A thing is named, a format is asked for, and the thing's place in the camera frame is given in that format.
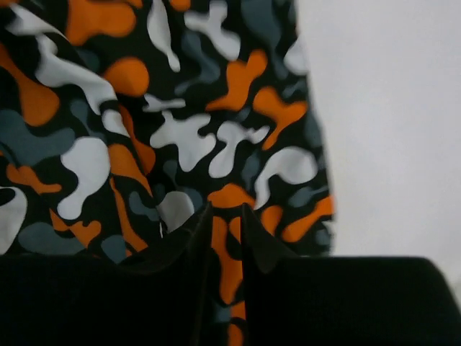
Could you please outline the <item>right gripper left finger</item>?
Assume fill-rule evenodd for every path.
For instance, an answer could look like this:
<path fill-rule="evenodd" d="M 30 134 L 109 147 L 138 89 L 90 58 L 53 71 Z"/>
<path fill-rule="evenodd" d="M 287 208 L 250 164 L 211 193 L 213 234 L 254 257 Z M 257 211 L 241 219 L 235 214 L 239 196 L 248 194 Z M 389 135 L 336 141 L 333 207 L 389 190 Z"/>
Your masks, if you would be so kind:
<path fill-rule="evenodd" d="M 197 345 L 210 266 L 212 206 L 120 264 L 3 256 L 3 345 Z"/>

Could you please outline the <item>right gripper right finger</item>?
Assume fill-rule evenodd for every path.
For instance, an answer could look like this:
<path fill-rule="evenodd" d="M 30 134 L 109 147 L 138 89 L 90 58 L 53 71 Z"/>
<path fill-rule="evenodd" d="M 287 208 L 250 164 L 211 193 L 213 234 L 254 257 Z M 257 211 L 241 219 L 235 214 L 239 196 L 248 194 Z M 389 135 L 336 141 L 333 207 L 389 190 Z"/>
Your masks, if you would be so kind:
<path fill-rule="evenodd" d="M 458 345 L 460 310 L 421 257 L 303 257 L 242 208 L 252 345 Z"/>

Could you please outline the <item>camouflage orange black shorts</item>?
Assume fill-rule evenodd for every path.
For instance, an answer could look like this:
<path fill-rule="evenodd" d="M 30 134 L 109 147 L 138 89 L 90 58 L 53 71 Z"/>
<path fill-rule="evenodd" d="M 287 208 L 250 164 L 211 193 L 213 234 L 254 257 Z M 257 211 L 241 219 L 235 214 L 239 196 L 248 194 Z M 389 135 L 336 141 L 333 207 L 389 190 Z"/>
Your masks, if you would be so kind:
<path fill-rule="evenodd" d="M 212 203 L 209 345 L 247 345 L 240 208 L 298 254 L 333 213 L 293 1 L 3 1 L 2 254 L 118 262 Z"/>

